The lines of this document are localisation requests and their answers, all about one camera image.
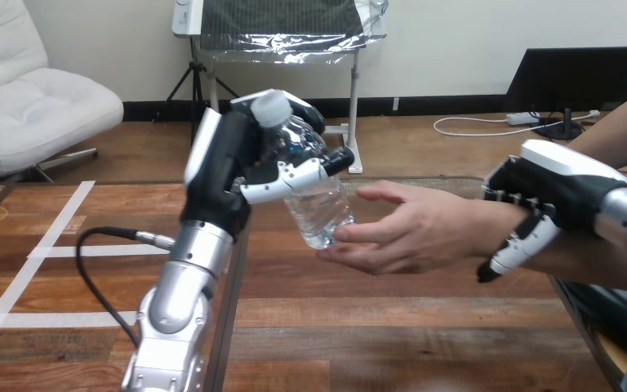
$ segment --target forearm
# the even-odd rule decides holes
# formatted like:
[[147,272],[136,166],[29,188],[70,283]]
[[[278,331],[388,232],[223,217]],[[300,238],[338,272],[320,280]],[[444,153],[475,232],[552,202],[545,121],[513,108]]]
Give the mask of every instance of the forearm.
[[627,290],[627,252],[590,234],[561,233],[524,267],[573,282]]
[[[481,222],[476,226],[489,228],[482,229],[477,249],[490,257],[529,212],[512,204],[475,202],[475,216]],[[627,290],[627,253],[587,233],[561,233],[523,267],[574,282]]]
[[612,167],[627,165],[627,102],[573,140],[568,147]]

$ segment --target silver robotic arm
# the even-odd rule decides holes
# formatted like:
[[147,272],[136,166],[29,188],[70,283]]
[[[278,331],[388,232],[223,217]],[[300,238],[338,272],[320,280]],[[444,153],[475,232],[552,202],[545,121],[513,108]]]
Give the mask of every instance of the silver robotic arm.
[[[323,118],[301,101],[295,114],[323,129]],[[294,165],[258,163],[260,129],[248,100],[233,102],[225,116],[207,109],[185,172],[186,204],[177,240],[139,232],[136,239],[171,248],[156,287],[140,304],[140,345],[131,357],[122,390],[200,390],[204,376],[201,347],[211,326],[211,299],[251,205],[318,184],[344,170],[352,152],[337,149],[325,158]]]
[[484,198],[530,208],[532,215],[478,269],[490,282],[522,265],[562,230],[585,230],[627,251],[627,179],[562,145],[528,140],[483,186]]

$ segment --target white cable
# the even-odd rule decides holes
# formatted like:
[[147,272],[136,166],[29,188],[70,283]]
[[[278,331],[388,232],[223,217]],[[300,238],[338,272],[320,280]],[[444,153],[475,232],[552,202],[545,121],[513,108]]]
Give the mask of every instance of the white cable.
[[[572,118],[572,121],[578,121],[578,120],[584,120],[586,118],[592,118],[592,117],[597,117],[599,115],[599,111],[598,110],[590,110],[590,113],[582,116],[582,117],[576,117],[576,118]],[[478,121],[481,123],[506,123],[508,122],[508,120],[504,119],[504,120],[482,120],[481,118],[468,118],[468,117],[447,117],[447,118],[442,118],[440,120],[438,120],[437,122],[434,123],[434,130],[436,130],[436,132],[441,133],[443,135],[448,135],[448,136],[506,136],[506,135],[515,135],[516,133],[522,133],[522,132],[528,132],[528,131],[534,131],[535,129],[540,129],[540,128],[547,128],[547,127],[552,127],[554,125],[558,125],[558,124],[563,124],[563,121],[559,121],[559,122],[554,122],[551,124],[547,124],[547,125],[540,125],[538,127],[532,127],[532,128],[527,128],[527,129],[518,129],[517,131],[508,131],[508,132],[501,132],[501,133],[451,133],[451,132],[445,132],[445,131],[441,131],[440,129],[438,129],[437,125],[439,123],[442,123],[444,121],[449,121],[449,120],[468,120],[468,121]]]

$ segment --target robot fingertip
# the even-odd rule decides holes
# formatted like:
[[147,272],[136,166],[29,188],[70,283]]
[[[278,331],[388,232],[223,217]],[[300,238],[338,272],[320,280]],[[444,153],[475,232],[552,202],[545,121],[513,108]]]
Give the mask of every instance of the robot fingertip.
[[501,274],[491,269],[490,260],[483,262],[477,269],[477,282],[478,283],[489,283],[500,276]]

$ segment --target bottle cap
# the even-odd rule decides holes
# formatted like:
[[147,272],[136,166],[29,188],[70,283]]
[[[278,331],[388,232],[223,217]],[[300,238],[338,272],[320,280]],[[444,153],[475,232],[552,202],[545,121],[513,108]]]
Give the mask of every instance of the bottle cap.
[[254,100],[251,112],[263,128],[272,128],[287,121],[292,114],[292,108],[285,93],[275,90]]

